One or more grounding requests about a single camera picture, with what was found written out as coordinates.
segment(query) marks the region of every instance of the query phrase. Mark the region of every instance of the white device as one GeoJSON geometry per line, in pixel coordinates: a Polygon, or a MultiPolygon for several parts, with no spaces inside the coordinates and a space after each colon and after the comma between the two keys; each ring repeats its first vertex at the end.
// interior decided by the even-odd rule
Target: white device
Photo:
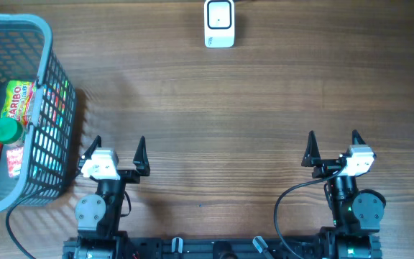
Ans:
{"type": "Polygon", "coordinates": [[[80,171],[87,178],[92,176],[97,180],[119,180],[121,176],[117,172],[118,163],[118,155],[114,149],[98,147],[80,171]]]}
{"type": "Polygon", "coordinates": [[[207,0],[204,4],[204,40],[206,47],[231,47],[235,35],[234,2],[207,0]]]}

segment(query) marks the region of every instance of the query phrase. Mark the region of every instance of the green bottle cap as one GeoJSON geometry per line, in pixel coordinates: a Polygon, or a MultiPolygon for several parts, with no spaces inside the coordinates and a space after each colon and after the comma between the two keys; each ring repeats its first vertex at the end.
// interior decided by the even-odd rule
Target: green bottle cap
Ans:
{"type": "Polygon", "coordinates": [[[23,134],[23,126],[15,119],[2,117],[0,119],[0,142],[12,144],[23,134]]]}

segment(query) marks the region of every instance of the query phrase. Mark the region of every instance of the wood grain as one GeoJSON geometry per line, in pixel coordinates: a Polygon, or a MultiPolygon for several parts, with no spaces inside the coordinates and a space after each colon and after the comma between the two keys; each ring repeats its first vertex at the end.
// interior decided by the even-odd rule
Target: wood grain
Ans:
{"type": "MultiPolygon", "coordinates": [[[[100,134],[121,168],[147,138],[151,176],[127,186],[132,237],[275,237],[272,210],[315,130],[325,158],[358,129],[378,154],[358,180],[388,203],[385,258],[414,258],[414,3],[245,1],[236,46],[203,46],[202,3],[0,6],[34,13],[80,97],[78,152],[100,134]]],[[[76,235],[74,207],[95,191],[78,179],[47,208],[21,208],[14,232],[37,258],[76,235]]],[[[23,258],[0,214],[0,258],[23,258]]],[[[285,234],[330,226],[322,186],[284,200],[285,234]]]]}

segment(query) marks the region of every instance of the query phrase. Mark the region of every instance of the gray basket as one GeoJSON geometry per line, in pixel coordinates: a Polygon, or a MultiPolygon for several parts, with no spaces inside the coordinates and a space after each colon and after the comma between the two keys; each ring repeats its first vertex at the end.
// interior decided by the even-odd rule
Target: gray basket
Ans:
{"type": "Polygon", "coordinates": [[[52,51],[49,25],[35,15],[0,14],[0,114],[10,80],[36,82],[38,90],[18,180],[7,172],[6,146],[1,153],[0,212],[32,192],[57,186],[24,202],[45,205],[67,187],[76,94],[52,51]]]}

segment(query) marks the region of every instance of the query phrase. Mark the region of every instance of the black cable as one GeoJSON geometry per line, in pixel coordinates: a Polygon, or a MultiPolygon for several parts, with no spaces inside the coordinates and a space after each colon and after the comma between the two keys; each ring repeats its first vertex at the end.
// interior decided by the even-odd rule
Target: black cable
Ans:
{"type": "MultiPolygon", "coordinates": [[[[71,179],[71,181],[72,180],[74,180],[76,177],[78,177],[79,176],[79,174],[80,174],[81,172],[80,171],[78,171],[76,174],[75,174],[75,176],[73,177],[73,179],[71,179]]],[[[12,229],[11,229],[11,225],[10,225],[10,223],[9,223],[9,218],[10,218],[10,216],[11,216],[11,214],[12,214],[12,212],[14,211],[14,209],[17,207],[17,206],[19,206],[21,203],[23,203],[24,201],[26,201],[26,200],[28,200],[28,199],[31,199],[33,196],[35,196],[35,195],[38,195],[38,194],[41,194],[42,192],[45,192],[45,191],[49,191],[49,190],[52,190],[52,189],[54,189],[54,188],[60,188],[62,186],[62,183],[58,183],[58,184],[55,184],[54,186],[49,186],[49,187],[45,187],[45,188],[42,188],[42,189],[40,189],[40,190],[38,190],[38,191],[36,191],[36,192],[34,192],[34,193],[31,193],[31,194],[28,194],[28,195],[26,195],[24,198],[22,198],[22,199],[20,199],[19,201],[17,201],[8,211],[7,211],[7,214],[6,214],[6,229],[7,229],[7,232],[8,232],[8,234],[9,234],[9,236],[11,237],[11,240],[12,240],[12,242],[14,242],[14,244],[20,249],[20,251],[22,251],[22,253],[24,253],[29,259],[36,259],[33,255],[31,255],[30,253],[28,253],[28,251],[22,246],[22,244],[20,244],[20,242],[17,240],[17,238],[15,237],[15,235],[14,235],[14,233],[12,232],[12,229]]]]}
{"type": "Polygon", "coordinates": [[[129,195],[127,194],[126,191],[124,191],[124,195],[126,196],[127,204],[129,205],[129,212],[127,212],[127,214],[121,214],[121,217],[127,217],[127,216],[129,216],[130,211],[132,210],[132,206],[130,205],[130,198],[129,198],[129,195]]]}
{"type": "Polygon", "coordinates": [[[309,182],[306,182],[306,183],[297,184],[297,185],[289,188],[287,191],[284,191],[284,193],[280,194],[279,198],[277,199],[276,205],[274,206],[274,226],[276,228],[277,235],[279,235],[280,241],[282,241],[282,244],[285,246],[285,248],[287,248],[287,250],[289,252],[291,252],[294,256],[296,256],[297,258],[304,259],[302,256],[295,253],[295,251],[293,251],[293,249],[287,244],[287,242],[284,240],[284,237],[282,236],[282,233],[280,232],[279,224],[277,223],[277,211],[278,211],[278,208],[279,208],[280,201],[282,201],[282,199],[284,198],[285,195],[287,195],[288,193],[290,193],[291,191],[293,191],[297,188],[304,187],[304,186],[309,186],[311,184],[322,183],[324,181],[328,181],[332,178],[337,177],[340,173],[341,173],[341,171],[337,171],[333,175],[331,175],[329,177],[326,177],[326,178],[322,178],[322,179],[318,179],[318,180],[314,180],[314,181],[309,181],[309,182]]]}

